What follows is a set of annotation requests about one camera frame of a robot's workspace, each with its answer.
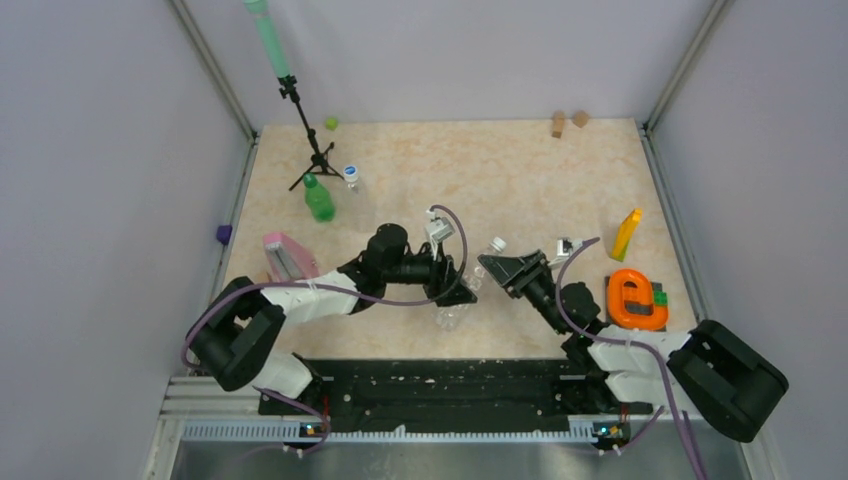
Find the clear plastic bottle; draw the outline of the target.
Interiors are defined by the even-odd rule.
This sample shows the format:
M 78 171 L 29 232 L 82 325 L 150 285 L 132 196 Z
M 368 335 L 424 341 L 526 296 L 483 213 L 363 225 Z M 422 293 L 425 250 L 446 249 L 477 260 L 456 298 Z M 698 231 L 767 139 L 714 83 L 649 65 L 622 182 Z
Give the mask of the clear plastic bottle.
M 506 247 L 507 242 L 501 237 L 495 236 L 478 256 L 482 254 L 498 255 L 503 253 Z M 463 282 L 471 293 L 474 293 L 477 298 L 480 298 L 481 290 L 487 282 L 488 276 L 488 272 L 480 261 L 475 259 L 473 269 L 464 275 Z M 444 330 L 454 330 L 465 320 L 475 306 L 476 303 L 469 303 L 439 308 L 435 317 L 436 323 Z

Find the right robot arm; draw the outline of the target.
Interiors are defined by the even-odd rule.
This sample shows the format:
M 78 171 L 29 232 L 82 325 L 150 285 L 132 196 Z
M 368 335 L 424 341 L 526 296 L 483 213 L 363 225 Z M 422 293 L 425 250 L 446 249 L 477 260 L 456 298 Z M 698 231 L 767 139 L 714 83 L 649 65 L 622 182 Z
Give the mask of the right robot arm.
M 510 297 L 526 299 L 566 336 L 567 358 L 598 376 L 586 397 L 600 412 L 622 403 L 665 406 L 696 413 L 724 436 L 749 443 L 789 390 L 777 367 L 718 321 L 703 320 L 688 332 L 625 329 L 600 319 L 584 283 L 558 285 L 541 251 L 477 260 Z

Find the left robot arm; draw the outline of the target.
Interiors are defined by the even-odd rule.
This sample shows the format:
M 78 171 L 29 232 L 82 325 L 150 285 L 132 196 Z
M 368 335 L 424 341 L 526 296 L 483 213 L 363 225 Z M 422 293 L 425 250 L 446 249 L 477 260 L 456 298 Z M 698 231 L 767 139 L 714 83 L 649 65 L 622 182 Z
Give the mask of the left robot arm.
M 402 226 L 383 224 L 356 258 L 319 277 L 231 281 L 186 336 L 186 348 L 197 359 L 191 366 L 227 392 L 245 387 L 276 392 L 295 412 L 308 413 L 320 401 L 320 376 L 299 355 L 275 350 L 277 338 L 286 326 L 384 303 L 390 284 L 419 285 L 427 302 L 440 308 L 477 301 L 439 241 L 413 252 Z

